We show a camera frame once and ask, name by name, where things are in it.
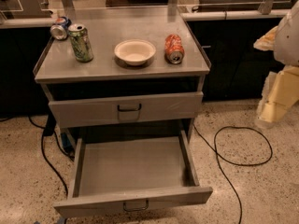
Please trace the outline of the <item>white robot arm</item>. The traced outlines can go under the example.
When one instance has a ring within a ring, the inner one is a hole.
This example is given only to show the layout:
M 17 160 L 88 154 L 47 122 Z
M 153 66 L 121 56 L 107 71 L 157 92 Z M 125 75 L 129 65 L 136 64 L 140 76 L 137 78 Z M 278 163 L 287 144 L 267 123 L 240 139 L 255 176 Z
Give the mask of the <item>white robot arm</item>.
M 257 39 L 253 47 L 272 50 L 275 60 L 284 65 L 278 73 L 270 72 L 263 85 L 255 124 L 267 129 L 299 101 L 299 1 L 278 26 Z

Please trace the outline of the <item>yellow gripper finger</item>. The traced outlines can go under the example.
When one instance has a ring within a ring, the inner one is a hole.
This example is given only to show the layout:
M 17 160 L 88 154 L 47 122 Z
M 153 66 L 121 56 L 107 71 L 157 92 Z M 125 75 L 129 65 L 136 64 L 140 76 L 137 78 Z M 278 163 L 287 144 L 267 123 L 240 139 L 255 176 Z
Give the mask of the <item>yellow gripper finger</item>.
M 268 31 L 265 35 L 257 39 L 253 44 L 253 47 L 261 51 L 273 50 L 277 29 L 278 28 L 275 26 L 270 31 Z
M 270 72 L 263 85 L 255 125 L 272 128 L 298 101 L 299 67 L 287 65 L 278 73 Z

